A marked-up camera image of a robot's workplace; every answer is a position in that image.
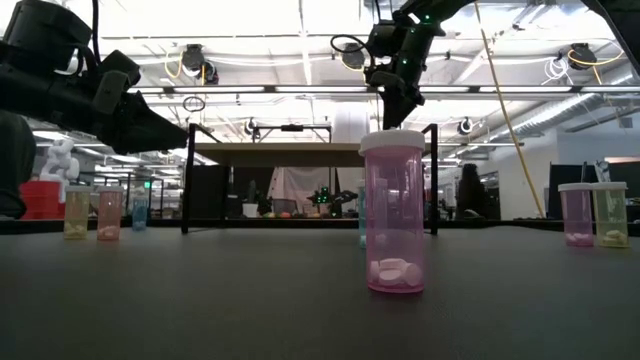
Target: person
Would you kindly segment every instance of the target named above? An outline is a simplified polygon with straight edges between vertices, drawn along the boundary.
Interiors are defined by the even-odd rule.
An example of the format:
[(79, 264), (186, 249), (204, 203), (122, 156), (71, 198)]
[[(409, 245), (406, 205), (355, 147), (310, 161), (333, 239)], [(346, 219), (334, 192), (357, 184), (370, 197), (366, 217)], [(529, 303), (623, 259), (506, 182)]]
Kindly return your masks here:
[(486, 205), (486, 194), (484, 185), (482, 185), (478, 176), (478, 167), (475, 164), (465, 164), (462, 167), (462, 179), (458, 184), (456, 218), (486, 217)]
[(36, 141), (26, 120), (0, 110), (0, 219), (20, 219), (27, 211), (20, 185), (29, 181), (36, 156)]

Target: fluorescent light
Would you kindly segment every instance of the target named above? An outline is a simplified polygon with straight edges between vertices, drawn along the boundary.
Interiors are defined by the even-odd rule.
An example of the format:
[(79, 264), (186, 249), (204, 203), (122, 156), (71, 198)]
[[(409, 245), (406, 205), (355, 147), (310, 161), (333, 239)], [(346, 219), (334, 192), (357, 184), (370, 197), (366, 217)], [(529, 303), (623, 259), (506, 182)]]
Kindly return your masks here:
[[(451, 159), (451, 158), (448, 158), (448, 159), (438, 159), (438, 162), (455, 162), (455, 163), (459, 163), (459, 162), (461, 162), (461, 161), (462, 161), (462, 160), (460, 160), (460, 159)], [(422, 159), (422, 162), (431, 162), (431, 159)]]
[(149, 87), (131, 88), (127, 92), (129, 94), (135, 94), (138, 91), (140, 91), (143, 94), (162, 94), (162, 93), (164, 93), (164, 89), (163, 88), (159, 88), (159, 87), (154, 87), (154, 88), (149, 88)]
[(167, 175), (180, 175), (178, 170), (160, 170), (160, 172)]
[(276, 86), (276, 92), (282, 93), (353, 93), (367, 92), (366, 86)]
[(507, 147), (507, 146), (515, 146), (513, 143), (471, 143), (468, 144), (472, 147), (469, 149), (471, 151), (475, 150), (474, 148), (478, 147)]
[(243, 92), (263, 92), (264, 86), (197, 86), (197, 87), (176, 87), (173, 91), (177, 93), (191, 94), (211, 94), (211, 93), (243, 93)]
[(617, 93), (631, 93), (640, 92), (640, 86), (585, 86), (582, 88), (583, 92), (617, 92)]
[(611, 82), (611, 85), (618, 85), (618, 84), (622, 84), (623, 82), (625, 82), (625, 81), (629, 81), (629, 80), (631, 80), (631, 79), (633, 79), (633, 74), (629, 74), (629, 75), (627, 75), (627, 76), (625, 76), (625, 77), (622, 77), (622, 78), (620, 78), (620, 79), (616, 79), (616, 80), (614, 80), (614, 81), (612, 81), (612, 82)]
[(169, 78), (160, 78), (160, 81), (166, 82), (166, 83), (170, 84), (171, 86), (176, 86), (176, 83), (171, 81), (171, 79), (169, 79)]
[(458, 165), (438, 165), (438, 168), (440, 169), (453, 169), (453, 168), (459, 168), (460, 166)]
[(122, 162), (128, 162), (128, 163), (141, 163), (141, 162), (145, 162), (144, 160), (141, 160), (137, 157), (134, 156), (122, 156), (122, 155), (109, 155), (111, 158), (113, 158), (114, 160), (118, 160), (118, 161), (122, 161)]
[(468, 86), (420, 86), (420, 92), (461, 92), (469, 91)]
[(33, 136), (37, 136), (43, 139), (48, 139), (53, 141), (69, 139), (67, 135), (60, 134), (55, 131), (34, 131)]
[(89, 154), (89, 155), (104, 156), (103, 153), (97, 152), (97, 151), (91, 150), (91, 149), (79, 148), (78, 150), (82, 151), (85, 154)]
[[(503, 93), (549, 93), (549, 92), (568, 92), (571, 86), (501, 86), (500, 91)], [(480, 92), (496, 92), (495, 86), (480, 88)]]
[(442, 147), (458, 147), (462, 145), (461, 143), (450, 143), (450, 142), (438, 142), (438, 146), (442, 146)]
[(94, 144), (75, 144), (75, 147), (109, 147), (109, 145), (94, 143)]

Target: gray tabletop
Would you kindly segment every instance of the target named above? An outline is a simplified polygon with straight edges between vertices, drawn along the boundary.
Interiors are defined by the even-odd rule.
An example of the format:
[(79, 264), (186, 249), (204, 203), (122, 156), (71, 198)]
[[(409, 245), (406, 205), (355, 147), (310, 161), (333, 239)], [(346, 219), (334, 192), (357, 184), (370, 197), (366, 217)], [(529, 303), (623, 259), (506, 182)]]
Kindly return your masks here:
[(637, 250), (520, 228), (425, 237), (426, 291), (389, 296), (367, 289), (351, 230), (2, 236), (0, 359), (640, 356)]

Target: wall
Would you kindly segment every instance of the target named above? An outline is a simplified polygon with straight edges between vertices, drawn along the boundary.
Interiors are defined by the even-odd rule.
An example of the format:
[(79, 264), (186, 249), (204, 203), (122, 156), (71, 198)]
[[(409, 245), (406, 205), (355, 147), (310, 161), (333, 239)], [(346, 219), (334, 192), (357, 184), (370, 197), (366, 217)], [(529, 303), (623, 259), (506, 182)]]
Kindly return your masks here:
[(626, 129), (625, 132), (612, 121), (578, 133), (558, 134), (560, 164), (577, 165), (624, 156), (640, 156), (640, 129)]
[[(544, 189), (549, 185), (550, 164), (558, 163), (556, 132), (549, 131), (541, 138), (527, 138), (523, 142), (525, 162), (544, 210)], [(489, 161), (474, 163), (478, 165), (480, 175), (498, 172), (502, 220), (539, 216), (515, 148), (498, 148), (490, 154)], [(441, 188), (453, 183), (460, 173), (459, 169), (444, 173), (439, 178)]]

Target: yellow cable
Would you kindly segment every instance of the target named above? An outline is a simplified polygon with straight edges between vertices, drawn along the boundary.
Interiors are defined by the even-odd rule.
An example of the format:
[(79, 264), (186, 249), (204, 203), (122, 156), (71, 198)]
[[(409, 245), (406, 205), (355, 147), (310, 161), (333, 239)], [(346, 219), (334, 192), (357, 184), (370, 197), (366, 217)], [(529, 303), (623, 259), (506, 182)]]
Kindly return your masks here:
[(182, 74), (182, 55), (184, 54), (184, 51), (180, 52), (180, 60), (178, 60), (178, 73), (177, 74), (172, 74), (171, 71), (169, 71), (169, 53), (167, 53), (167, 57), (166, 60), (164, 61), (164, 71), (167, 73), (167, 75), (169, 75), (171, 78), (175, 79), (178, 76), (180, 76), (180, 74)]
[(590, 63), (590, 62), (581, 61), (573, 58), (571, 54), (573, 54), (574, 52), (575, 52), (574, 50), (570, 50), (569, 53), (567, 54), (567, 57), (575, 63), (578, 63), (580, 65), (587, 65), (587, 66), (601, 66), (601, 65), (611, 64), (612, 62), (619, 60), (622, 57), (622, 55), (624, 55), (624, 51), (620, 50), (620, 54), (618, 54), (618, 56), (614, 57), (613, 59), (609, 59), (609, 60), (601, 61), (597, 63)]
[(509, 128), (509, 133), (511, 134), (511, 140), (513, 140), (513, 144), (516, 146), (516, 151), (518, 152), (518, 157), (520, 158), (520, 163), (522, 164), (522, 170), (524, 170), (524, 176), (527, 178), (527, 182), (529, 183), (529, 188), (531, 189), (531, 195), (533, 195), (533, 199), (536, 202), (536, 206), (538, 207), (538, 212), (541, 217), (545, 217), (545, 213), (542, 210), (542, 205), (540, 203), (540, 199), (538, 199), (538, 194), (536, 194), (536, 189), (533, 186), (533, 181), (531, 181), (531, 175), (529, 175), (529, 169), (527, 168), (527, 164), (524, 161), (524, 156), (522, 155), (522, 149), (520, 149), (520, 141), (516, 137), (515, 132), (513, 131), (513, 126), (511, 126), (511, 118), (507, 112), (507, 108), (504, 104), (504, 97), (502, 96), (502, 91), (500, 90), (500, 84), (498, 82), (498, 76), (496, 75), (496, 69), (493, 66), (493, 58), (491, 56), (491, 52), (489, 51), (489, 41), (487, 40), (487, 34), (484, 32), (484, 28), (482, 27), (482, 19), (480, 17), (480, 6), (478, 5), (478, 0), (474, 1), (476, 7), (476, 15), (478, 17), (478, 24), (480, 25), (480, 32), (482, 33), (482, 40), (484, 42), (484, 48), (487, 52), (487, 59), (489, 60), (489, 67), (491, 68), (491, 75), (493, 76), (493, 82), (496, 85), (496, 92), (498, 93), (498, 99), (500, 100), (500, 107), (502, 108), (502, 114), (504, 115), (504, 119), (507, 122), (507, 127)]

